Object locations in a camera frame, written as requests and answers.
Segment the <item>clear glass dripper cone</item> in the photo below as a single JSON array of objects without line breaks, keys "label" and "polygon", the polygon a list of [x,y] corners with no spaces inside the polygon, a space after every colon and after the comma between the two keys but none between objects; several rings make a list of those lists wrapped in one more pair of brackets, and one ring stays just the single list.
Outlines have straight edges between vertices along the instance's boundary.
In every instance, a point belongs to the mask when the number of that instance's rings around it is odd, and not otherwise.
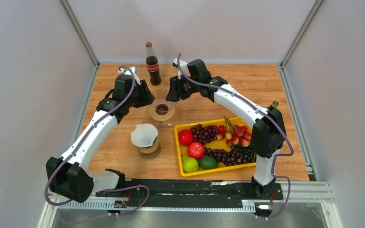
[{"label": "clear glass dripper cone", "polygon": [[167,93],[168,89],[158,89],[153,92],[154,101],[151,111],[155,116],[166,117],[174,115],[176,102],[166,101]]}]

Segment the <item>white paper coffee filter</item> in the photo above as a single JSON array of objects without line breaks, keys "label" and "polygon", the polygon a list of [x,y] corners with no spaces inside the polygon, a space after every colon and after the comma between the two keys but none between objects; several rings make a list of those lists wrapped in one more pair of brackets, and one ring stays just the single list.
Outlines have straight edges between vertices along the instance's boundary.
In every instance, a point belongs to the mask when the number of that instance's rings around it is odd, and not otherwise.
[{"label": "white paper coffee filter", "polygon": [[131,142],[136,147],[149,148],[154,145],[158,137],[157,128],[148,123],[138,124],[131,132]]}]

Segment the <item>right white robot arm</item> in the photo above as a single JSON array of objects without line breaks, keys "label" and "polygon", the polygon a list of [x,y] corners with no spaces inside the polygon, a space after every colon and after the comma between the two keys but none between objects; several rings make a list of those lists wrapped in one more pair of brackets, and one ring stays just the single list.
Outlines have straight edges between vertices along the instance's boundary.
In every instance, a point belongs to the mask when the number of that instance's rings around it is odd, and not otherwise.
[{"label": "right white robot arm", "polygon": [[287,140],[282,113],[245,98],[224,78],[212,76],[201,59],[186,63],[176,58],[173,67],[178,69],[178,75],[170,79],[167,101],[178,102],[200,93],[229,109],[251,128],[250,147],[256,154],[252,191],[256,197],[265,198],[271,193],[270,184],[276,180],[276,156]]}]

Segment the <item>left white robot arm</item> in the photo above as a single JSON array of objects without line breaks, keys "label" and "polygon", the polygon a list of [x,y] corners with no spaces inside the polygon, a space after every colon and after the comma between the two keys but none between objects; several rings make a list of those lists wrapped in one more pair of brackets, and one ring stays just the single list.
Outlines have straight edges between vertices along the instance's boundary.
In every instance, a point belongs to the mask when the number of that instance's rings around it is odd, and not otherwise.
[{"label": "left white robot arm", "polygon": [[46,163],[48,182],[45,186],[46,201],[55,206],[48,193],[59,194],[67,201],[83,203],[91,193],[109,190],[116,197],[126,191],[121,172],[106,169],[100,173],[87,173],[89,164],[104,139],[129,113],[130,108],[152,104],[154,96],[145,80],[127,74],[119,75],[115,87],[98,103],[86,129],[59,158],[51,157]]}]

